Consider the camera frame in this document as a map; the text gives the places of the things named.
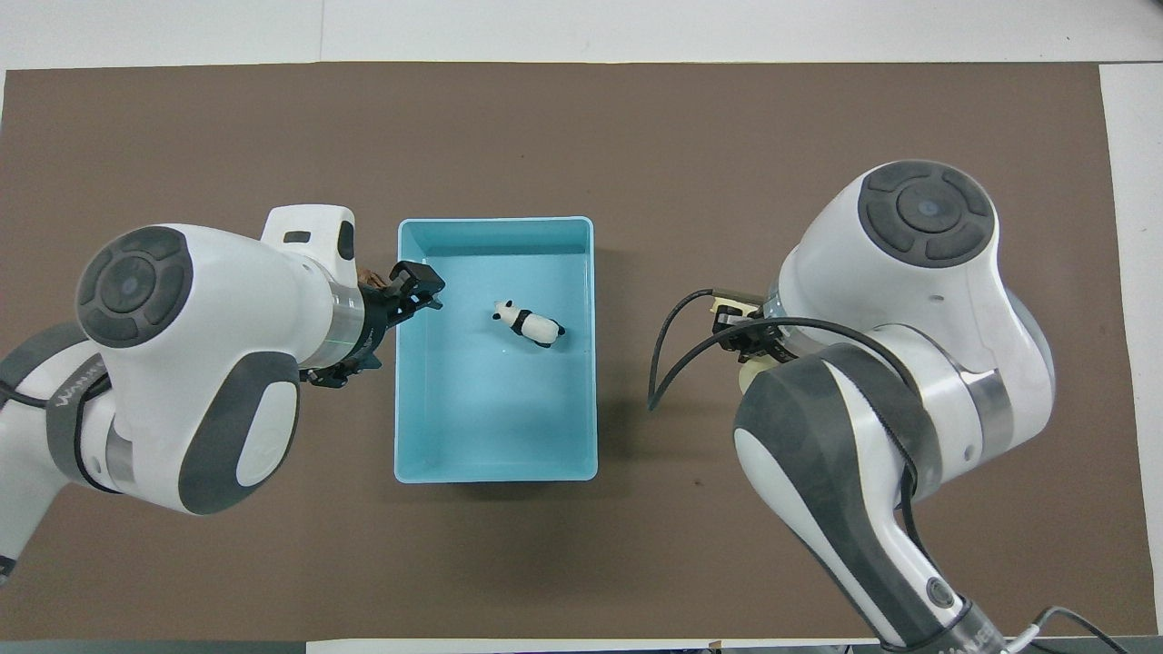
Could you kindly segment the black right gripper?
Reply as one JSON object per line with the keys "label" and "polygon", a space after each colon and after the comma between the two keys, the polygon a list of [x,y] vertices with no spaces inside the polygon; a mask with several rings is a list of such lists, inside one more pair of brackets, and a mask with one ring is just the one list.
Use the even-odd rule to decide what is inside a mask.
{"label": "black right gripper", "polygon": [[[714,332],[729,330],[742,320],[742,311],[735,306],[716,306]],[[782,343],[782,330],[778,326],[761,326],[740,334],[740,364],[758,360],[772,358],[776,364],[792,361],[792,351]]]}

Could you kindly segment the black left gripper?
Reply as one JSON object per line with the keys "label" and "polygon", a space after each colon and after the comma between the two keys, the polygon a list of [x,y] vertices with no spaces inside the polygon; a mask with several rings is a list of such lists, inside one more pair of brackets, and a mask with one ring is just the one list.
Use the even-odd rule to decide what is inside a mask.
{"label": "black left gripper", "polygon": [[381,368],[374,351],[395,324],[422,310],[442,308],[440,292],[447,282],[431,265],[401,260],[385,285],[358,282],[333,296],[331,327],[317,351],[307,357],[307,382],[338,389],[354,375]]}

